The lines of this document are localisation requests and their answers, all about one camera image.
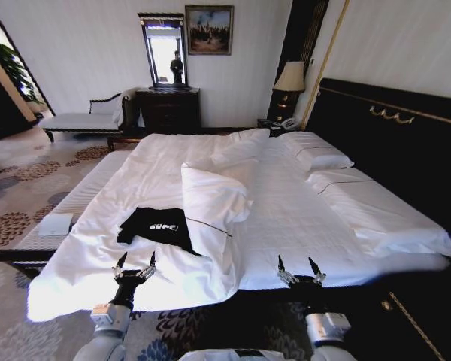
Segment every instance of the framed painting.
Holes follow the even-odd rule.
[[[231,55],[232,5],[186,5],[189,55]]]

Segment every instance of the mirror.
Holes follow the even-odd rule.
[[[154,86],[187,86],[183,14],[140,13]]]

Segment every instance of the potted plant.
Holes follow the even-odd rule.
[[[17,58],[17,53],[2,43],[0,43],[0,65],[32,112],[42,111],[43,103],[37,99],[34,85],[29,81],[25,68]]]

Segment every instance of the carpet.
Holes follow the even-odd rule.
[[[51,144],[38,128],[0,140],[0,249],[20,242],[108,154],[106,144],[104,136],[68,134],[58,134]],[[0,360],[73,359],[92,337],[89,312],[32,323],[26,318],[28,285],[25,276],[0,263]],[[135,312],[125,339],[126,359],[172,361],[207,348],[277,350],[286,358],[309,359],[303,311],[299,303],[231,300]]]

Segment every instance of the lampshade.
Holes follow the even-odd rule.
[[[284,92],[301,92],[306,89],[304,86],[304,62],[287,62],[274,89]]]

